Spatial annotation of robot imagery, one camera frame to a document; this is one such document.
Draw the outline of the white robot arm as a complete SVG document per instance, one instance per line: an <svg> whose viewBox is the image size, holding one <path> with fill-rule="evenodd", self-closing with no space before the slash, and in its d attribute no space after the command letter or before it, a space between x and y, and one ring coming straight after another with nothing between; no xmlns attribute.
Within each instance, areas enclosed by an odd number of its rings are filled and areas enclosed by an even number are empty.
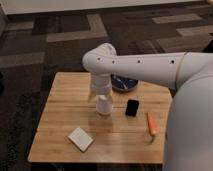
<svg viewBox="0 0 213 171"><path fill-rule="evenodd" d="M165 129L162 171L213 171L213 53L122 55L110 43L88 51L82 65L90 91L105 95L111 75L176 91Z"/></svg>

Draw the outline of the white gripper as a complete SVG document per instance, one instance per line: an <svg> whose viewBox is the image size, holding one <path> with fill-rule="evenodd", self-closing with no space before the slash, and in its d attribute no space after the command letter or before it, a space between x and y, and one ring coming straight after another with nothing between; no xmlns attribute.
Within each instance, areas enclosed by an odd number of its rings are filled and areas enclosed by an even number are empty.
<svg viewBox="0 0 213 171"><path fill-rule="evenodd" d="M91 100L97 95L104 95L109 98L112 90L111 78L109 75L90 75L90 91L88 99Z"/></svg>

